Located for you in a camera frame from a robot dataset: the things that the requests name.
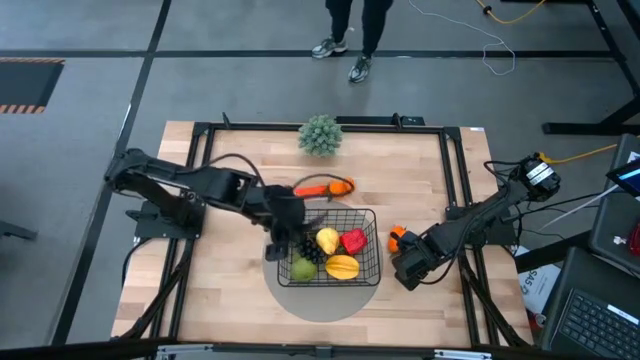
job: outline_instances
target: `shoe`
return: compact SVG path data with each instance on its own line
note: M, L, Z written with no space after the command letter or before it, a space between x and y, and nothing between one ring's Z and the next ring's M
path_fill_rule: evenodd
M367 75L369 75L369 69L371 68L371 57L362 55L356 61L356 64L349 71L349 81L352 83L359 83L363 81Z
M341 42L337 43L333 40L333 36L329 36L322 40L320 45L311 50L311 56L316 59L324 59L334 52L341 53L345 51L347 51L347 39L342 39Z

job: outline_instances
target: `green plant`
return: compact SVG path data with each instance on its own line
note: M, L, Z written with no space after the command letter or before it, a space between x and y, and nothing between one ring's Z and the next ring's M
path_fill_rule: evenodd
M300 127L300 147L313 156L328 157L336 154L342 141L342 129L329 115L318 115Z

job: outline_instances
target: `wire basket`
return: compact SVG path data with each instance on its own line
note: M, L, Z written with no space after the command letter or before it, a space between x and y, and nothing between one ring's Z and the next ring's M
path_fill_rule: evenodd
M296 244L289 243L289 254L278 261L278 283L284 287L341 287L376 286L380 282L380 245L376 229L376 214L369 209L307 209L305 222L324 216L321 224L310 231L315 233L326 227L334 228L340 235L353 229L362 229L367 236L367 245L353 256L360 264L358 276L350 280L338 280L327 273L325 262L318 264L318 271L311 281L296 281L291 278L291 266Z

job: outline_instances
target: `wooden tabletop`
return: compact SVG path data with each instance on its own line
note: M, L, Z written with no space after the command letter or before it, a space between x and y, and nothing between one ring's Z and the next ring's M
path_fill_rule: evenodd
M193 122L168 122L158 157L185 163ZM490 159L481 128L461 128L473 198L496 191L495 179L483 169ZM310 322L287 312L269 291L262 271L261 228L238 214L209 208L205 229L196 242L179 339L200 342L335 344L362 346L469 346L460 274L453 266L445 279L407 291L393 277L386 249L388 232L402 224L414 232L444 220L446 186L438 137L423 134L346 133L338 156L314 159L298 149L296 132L216 131L213 156L241 153L259 168L267 184L292 184L312 173L351 176L356 192L341 202L376 213L383 274L371 300L354 315L334 322ZM458 200L462 192L455 150L450 156ZM250 172L239 160L216 164ZM128 330L158 290L167 240L150 241L131 258L113 326L113 335ZM491 295L518 334L531 332L511 256L497 246L484 248ZM436 278L441 266L429 274ZM161 334L168 331L169 299ZM487 342L482 306L476 299L481 340Z

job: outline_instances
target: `yellow cable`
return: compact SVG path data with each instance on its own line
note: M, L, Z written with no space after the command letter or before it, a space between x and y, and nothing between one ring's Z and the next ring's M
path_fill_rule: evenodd
M476 2L477 2L478 4L480 4L480 6L482 6L482 8L483 8L483 9L487 7L487 5L485 5L485 4L482 2L482 0L476 0ZM498 17L497 17L497 16L493 15L493 11L491 11L491 10L487 11L487 14L489 14L489 16L491 16L491 17L493 18L493 20L495 20L495 21L499 22L500 24L503 24L503 25L515 24L515 23L517 23L518 21L520 21L520 20L522 20L522 19L526 18L527 16L529 16L529 15L533 14L533 12L534 12L534 11L536 11L536 10L538 10L538 8L539 8L540 6L542 6L542 4L544 4L545 2L547 2L547 0L541 0L541 1L538 3L538 5L534 6L531 10L527 11L524 15L520 16L519 18L513 19L513 20L501 20L501 19L498 19Z
M540 159L542 159L542 161L546 162L547 164L564 164L564 163L568 163L569 161L573 161L573 160L578 160L578 159L582 159L585 158L587 156L591 156L591 155L595 155L597 153L601 153L603 151L607 151L610 149L614 149L616 146L618 146L617 144L613 144L613 145L609 145L609 146L605 146L599 149L595 149L593 151L589 151L583 154L579 154L576 156L572 156L570 158L566 158L566 159L562 159L562 160L553 160L552 158L548 157L547 155L545 155L544 153L540 153Z

